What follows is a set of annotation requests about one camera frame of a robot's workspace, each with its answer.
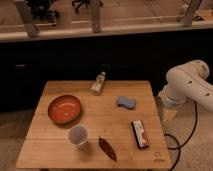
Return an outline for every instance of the gray floor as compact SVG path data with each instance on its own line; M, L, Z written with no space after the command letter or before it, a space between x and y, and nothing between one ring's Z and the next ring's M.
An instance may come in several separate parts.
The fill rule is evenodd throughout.
M156 98L160 118L162 105ZM15 163L29 128L33 110L0 113L0 171L29 171L16 169ZM192 139L182 149L182 155L175 170L210 171L213 170L213 113L198 106L198 127ZM176 136L181 143L187 138L194 124L194 104L187 102L179 110L175 119L168 124L162 123L165 133ZM169 145L174 144L166 139ZM170 153L174 161L177 152Z

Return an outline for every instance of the blue sponge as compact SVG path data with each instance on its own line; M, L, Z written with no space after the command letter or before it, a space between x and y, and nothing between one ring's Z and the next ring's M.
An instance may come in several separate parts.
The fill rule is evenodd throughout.
M136 101L134 99L129 99L125 96L119 96L117 99L117 105L123 106L127 109L134 109L136 106Z

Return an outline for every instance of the red bowl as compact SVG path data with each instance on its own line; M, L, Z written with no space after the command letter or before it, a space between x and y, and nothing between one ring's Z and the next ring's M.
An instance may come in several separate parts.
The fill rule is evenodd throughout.
M57 124L74 120L81 112L81 103L75 96L63 95L54 99L48 108L48 116Z

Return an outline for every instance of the pepper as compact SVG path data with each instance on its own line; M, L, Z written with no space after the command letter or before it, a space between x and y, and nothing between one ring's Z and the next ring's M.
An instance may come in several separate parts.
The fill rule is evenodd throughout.
M101 149L114 161L117 161L116 154L112 146L104 139L99 136L99 146Z

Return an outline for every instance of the small bottle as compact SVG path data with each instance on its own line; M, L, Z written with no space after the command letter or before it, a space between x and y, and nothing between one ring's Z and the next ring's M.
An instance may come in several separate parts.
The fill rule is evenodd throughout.
M96 80L91 88L92 94L97 96L101 93L101 88L103 87L103 82L105 80L105 74L105 72L101 72L101 74L96 77Z

